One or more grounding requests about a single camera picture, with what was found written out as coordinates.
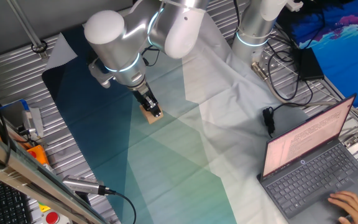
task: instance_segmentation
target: metal rail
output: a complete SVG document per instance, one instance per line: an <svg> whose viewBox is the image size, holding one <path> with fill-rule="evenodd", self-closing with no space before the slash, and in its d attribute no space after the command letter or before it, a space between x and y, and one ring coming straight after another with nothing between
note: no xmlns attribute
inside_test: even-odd
<svg viewBox="0 0 358 224"><path fill-rule="evenodd" d="M5 159L6 145L0 141L0 162ZM23 149L11 151L8 167L0 170L0 180L64 214L74 222L107 223L65 185L57 184L61 182Z"/></svg>
<svg viewBox="0 0 358 224"><path fill-rule="evenodd" d="M22 8L20 7L20 5L17 3L16 0L6 0L7 3L9 4L9 6L11 7L13 13L16 15L17 20L19 20L20 24L22 25L25 33L29 36L33 46L35 47L35 51L43 51L40 52L39 55L41 56L42 59L47 59L48 58L48 54L46 53L46 49L44 50L44 48L47 47L47 45L45 43L43 43L37 36L37 34L35 34L27 16L25 16Z"/></svg>

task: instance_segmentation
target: human hand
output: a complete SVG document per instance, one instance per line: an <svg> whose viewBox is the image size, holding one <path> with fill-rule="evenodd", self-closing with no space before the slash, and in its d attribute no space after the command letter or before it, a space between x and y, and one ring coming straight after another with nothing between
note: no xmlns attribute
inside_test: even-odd
<svg viewBox="0 0 358 224"><path fill-rule="evenodd" d="M358 224L358 196L353 192L341 191L330 194L328 201L343 208L353 218L354 224ZM342 224L351 224L346 218L340 217L339 222Z"/></svg>

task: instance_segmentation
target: laptop screen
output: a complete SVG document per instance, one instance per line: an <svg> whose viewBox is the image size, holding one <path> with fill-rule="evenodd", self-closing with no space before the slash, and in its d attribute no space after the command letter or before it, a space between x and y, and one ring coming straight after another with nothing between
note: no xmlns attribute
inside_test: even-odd
<svg viewBox="0 0 358 224"><path fill-rule="evenodd" d="M263 177L339 135L354 101L346 99L267 144Z"/></svg>

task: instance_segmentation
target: laptop keyboard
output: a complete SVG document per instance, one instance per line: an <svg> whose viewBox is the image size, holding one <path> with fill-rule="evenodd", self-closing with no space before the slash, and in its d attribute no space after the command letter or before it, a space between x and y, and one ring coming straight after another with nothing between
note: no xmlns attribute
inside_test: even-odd
<svg viewBox="0 0 358 224"><path fill-rule="evenodd" d="M288 217L296 215L327 191L352 183L347 176L358 169L358 163L352 162L341 148L343 146L330 149L267 186Z"/></svg>

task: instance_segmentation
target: touchpad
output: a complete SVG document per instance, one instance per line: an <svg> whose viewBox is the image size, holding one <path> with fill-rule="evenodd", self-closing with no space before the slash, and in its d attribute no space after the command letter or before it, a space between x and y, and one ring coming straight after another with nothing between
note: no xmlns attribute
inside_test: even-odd
<svg viewBox="0 0 358 224"><path fill-rule="evenodd" d="M322 199L308 208L313 218L317 223L340 223L339 217L345 217L347 212L336 205L328 202L327 199Z"/></svg>

